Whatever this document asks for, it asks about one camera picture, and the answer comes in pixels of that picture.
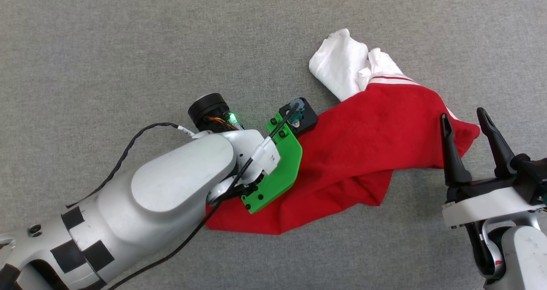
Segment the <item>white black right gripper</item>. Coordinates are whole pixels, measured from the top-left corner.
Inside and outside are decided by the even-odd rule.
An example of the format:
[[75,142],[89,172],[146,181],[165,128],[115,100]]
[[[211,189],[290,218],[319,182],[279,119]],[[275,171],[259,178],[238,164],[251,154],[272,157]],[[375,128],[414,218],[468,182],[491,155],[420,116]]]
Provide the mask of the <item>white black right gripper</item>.
[[444,178],[448,187],[442,214],[445,225],[452,228],[541,208],[540,201],[530,204],[513,187],[518,181],[516,170],[510,165],[514,152],[487,111],[478,107],[476,114],[481,131],[490,144],[496,176],[478,181],[472,181],[471,173],[463,165],[449,116],[443,113],[440,117]]

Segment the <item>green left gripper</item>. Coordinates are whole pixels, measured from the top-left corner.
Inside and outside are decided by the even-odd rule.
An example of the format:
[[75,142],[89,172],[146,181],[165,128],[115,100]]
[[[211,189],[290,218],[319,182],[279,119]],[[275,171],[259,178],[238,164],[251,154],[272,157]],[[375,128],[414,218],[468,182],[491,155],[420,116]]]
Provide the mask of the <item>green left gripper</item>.
[[268,124],[269,134],[250,139],[250,130],[222,133],[236,150],[235,174],[220,183],[220,202],[239,198],[250,214],[272,204],[296,181],[303,148],[290,125],[299,112],[282,112]]

